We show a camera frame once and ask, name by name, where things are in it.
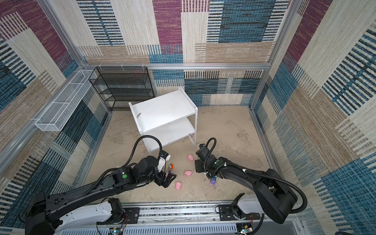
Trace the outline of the orange-haired doll figure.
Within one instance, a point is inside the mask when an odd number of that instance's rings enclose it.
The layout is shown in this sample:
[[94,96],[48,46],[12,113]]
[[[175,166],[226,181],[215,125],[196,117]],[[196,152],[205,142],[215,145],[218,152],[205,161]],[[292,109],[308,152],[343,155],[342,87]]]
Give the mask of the orange-haired doll figure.
[[169,166],[168,166],[168,169],[167,169],[167,172],[168,173],[171,173],[171,171],[174,169],[174,165],[173,164],[170,164]]

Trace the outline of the purple penguin toy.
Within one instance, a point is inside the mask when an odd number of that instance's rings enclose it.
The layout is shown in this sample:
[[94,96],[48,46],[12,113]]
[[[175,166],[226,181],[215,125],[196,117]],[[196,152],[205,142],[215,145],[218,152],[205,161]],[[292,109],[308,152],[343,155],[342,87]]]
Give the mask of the purple penguin toy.
[[216,177],[213,177],[211,180],[210,180],[210,185],[211,186],[215,186],[216,184]]

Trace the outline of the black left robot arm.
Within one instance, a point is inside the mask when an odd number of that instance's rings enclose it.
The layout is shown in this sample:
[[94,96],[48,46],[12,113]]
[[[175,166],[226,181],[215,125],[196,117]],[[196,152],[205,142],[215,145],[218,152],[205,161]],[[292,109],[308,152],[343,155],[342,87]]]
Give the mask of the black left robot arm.
[[127,161],[121,167],[107,169],[94,182],[64,193],[46,195],[35,194],[24,211],[25,234],[53,235],[63,225],[63,216],[70,212],[86,208],[88,204],[101,198],[131,191],[155,182],[158,186],[168,188],[176,179],[176,174],[158,169],[159,161],[166,152],[161,142],[149,135],[159,146],[158,156],[147,156],[139,163]]

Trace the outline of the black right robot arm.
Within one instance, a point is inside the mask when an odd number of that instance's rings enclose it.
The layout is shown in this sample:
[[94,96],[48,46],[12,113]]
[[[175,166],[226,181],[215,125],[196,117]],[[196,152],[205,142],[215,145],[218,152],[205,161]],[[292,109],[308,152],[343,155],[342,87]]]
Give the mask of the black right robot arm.
[[216,158],[212,152],[216,138],[200,144],[196,151],[195,169],[208,179],[214,177],[234,181],[252,190],[262,209],[274,222],[283,224],[289,214],[300,213],[308,205],[304,192],[291,182],[284,180],[277,171],[258,171],[235,164],[224,157]]

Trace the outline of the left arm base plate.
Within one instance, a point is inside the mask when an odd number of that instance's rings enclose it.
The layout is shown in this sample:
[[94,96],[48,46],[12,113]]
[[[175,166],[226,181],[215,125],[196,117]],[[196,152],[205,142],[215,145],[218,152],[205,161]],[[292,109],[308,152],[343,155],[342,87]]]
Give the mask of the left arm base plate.
[[139,207],[130,207],[130,208],[123,208],[123,215],[120,217],[121,221],[119,224],[137,224],[139,220],[141,208]]

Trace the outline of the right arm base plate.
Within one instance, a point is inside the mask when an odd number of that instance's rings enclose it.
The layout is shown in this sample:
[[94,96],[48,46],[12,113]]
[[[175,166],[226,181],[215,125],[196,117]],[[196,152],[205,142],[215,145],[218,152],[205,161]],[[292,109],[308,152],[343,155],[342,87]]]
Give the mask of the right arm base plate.
[[261,215],[259,213],[245,214],[237,206],[232,206],[231,204],[217,205],[214,210],[219,214],[221,221],[261,219]]

